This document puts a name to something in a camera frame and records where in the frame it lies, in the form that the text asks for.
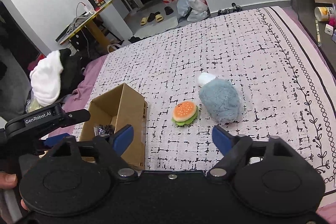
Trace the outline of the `person's left hand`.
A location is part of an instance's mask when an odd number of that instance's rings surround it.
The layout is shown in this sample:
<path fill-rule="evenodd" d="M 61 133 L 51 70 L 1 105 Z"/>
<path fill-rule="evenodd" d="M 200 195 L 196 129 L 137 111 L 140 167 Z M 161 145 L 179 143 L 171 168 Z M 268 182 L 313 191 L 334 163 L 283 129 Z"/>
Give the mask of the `person's left hand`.
<path fill-rule="evenodd" d="M 8 174 L 3 171 L 1 176 L 1 215 L 8 213 L 8 203 L 13 205 L 18 204 L 18 199 L 15 193 L 12 191 L 17 186 L 18 179 L 16 174 Z"/>

